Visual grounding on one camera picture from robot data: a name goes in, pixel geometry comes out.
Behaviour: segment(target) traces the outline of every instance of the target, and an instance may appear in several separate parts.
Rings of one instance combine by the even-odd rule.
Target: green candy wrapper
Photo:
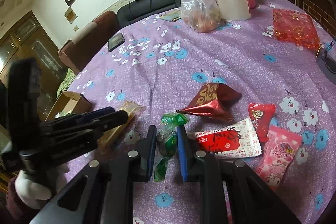
[[[177,148],[176,127],[184,125],[190,118],[180,113],[166,113],[161,118],[160,129],[157,132],[157,148],[160,152],[154,164],[154,181],[165,180],[168,161],[175,155]]]

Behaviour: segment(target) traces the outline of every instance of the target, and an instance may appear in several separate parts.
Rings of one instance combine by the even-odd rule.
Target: red candy wrapper
[[[190,104],[177,113],[232,121],[230,107],[241,98],[241,93],[225,84],[208,83],[202,86]]]
[[[267,142],[268,126],[275,112],[275,105],[250,103],[249,116],[260,142]]]
[[[255,157],[261,154],[261,147],[250,118],[231,126],[204,132],[188,133],[197,140],[200,147],[221,159]]]
[[[285,9],[273,9],[273,27],[277,40],[294,42],[317,51],[320,39],[311,17],[304,13]]]
[[[270,126],[268,138],[263,161],[256,168],[256,173],[273,191],[276,191],[287,166],[301,146],[302,137],[285,129]]]

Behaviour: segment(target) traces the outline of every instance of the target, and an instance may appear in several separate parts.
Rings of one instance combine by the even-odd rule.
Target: cardboard box
[[[91,103],[83,96],[83,94],[72,91],[63,91],[45,120],[54,120],[55,115],[62,110],[64,110],[65,113],[72,110],[72,113],[79,114],[89,112],[91,107]]]

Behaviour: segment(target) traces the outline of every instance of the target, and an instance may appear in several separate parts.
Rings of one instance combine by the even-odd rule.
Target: wooden cabinet
[[[58,57],[58,49],[30,11],[0,39],[0,80],[8,87],[11,65],[34,57],[41,69],[40,98],[37,112],[44,121],[56,101],[56,93],[67,67]]]

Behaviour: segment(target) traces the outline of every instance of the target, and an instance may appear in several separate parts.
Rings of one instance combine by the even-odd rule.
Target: pink candy wrapper
[[[250,117],[219,130],[188,133],[201,148],[217,158],[237,159],[261,154],[258,136]]]
[[[256,173],[275,191],[284,176],[287,166],[301,146],[302,137],[285,129],[270,126],[262,163]]]

